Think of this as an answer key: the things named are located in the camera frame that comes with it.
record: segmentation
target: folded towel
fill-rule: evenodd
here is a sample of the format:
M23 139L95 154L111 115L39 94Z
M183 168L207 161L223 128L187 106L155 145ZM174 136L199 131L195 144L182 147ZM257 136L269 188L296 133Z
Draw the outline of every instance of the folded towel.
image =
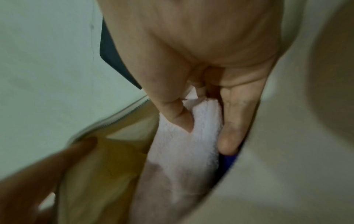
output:
M130 208L130 224L176 223L214 185L216 143L222 127L220 105L212 99L185 100L184 105L193 113L193 132L187 133L160 114Z

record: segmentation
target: dark object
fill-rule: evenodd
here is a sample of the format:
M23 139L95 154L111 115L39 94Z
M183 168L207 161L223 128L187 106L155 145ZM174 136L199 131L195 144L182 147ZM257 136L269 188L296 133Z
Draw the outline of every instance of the dark object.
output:
M141 86L129 73L121 57L119 56L117 50L115 49L113 40L111 38L111 35L107 29L104 20L102 21L100 56L105 62L107 62L107 64L109 64L112 68L114 68L117 72L119 72L131 84L141 89Z

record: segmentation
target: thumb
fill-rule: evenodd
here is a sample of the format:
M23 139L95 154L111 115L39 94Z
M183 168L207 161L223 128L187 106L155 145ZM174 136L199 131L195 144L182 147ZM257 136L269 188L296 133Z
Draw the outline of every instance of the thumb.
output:
M189 133L192 132L194 119L191 112L183 106L181 99L177 99L172 102L161 102L154 99L151 100L169 122L183 128Z

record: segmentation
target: hand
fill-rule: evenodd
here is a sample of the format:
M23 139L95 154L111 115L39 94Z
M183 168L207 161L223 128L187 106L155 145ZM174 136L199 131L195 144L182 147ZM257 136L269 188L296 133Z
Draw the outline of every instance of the hand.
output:
M52 209L39 211L38 206L55 190L65 170L87 155L96 143L95 138L88 138L0 181L0 223L48 223Z
M159 111L191 132L187 83L221 97L225 155L237 152L280 48L281 0L98 0L128 70Z

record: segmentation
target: white towel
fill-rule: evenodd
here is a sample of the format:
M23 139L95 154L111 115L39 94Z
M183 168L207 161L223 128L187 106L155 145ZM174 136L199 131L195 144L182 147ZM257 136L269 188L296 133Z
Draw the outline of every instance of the white towel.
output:
M184 105L192 111L194 129L187 133L160 114L160 123L130 208L129 224L173 224L210 191L218 168L216 147L222 128L217 100L196 98Z

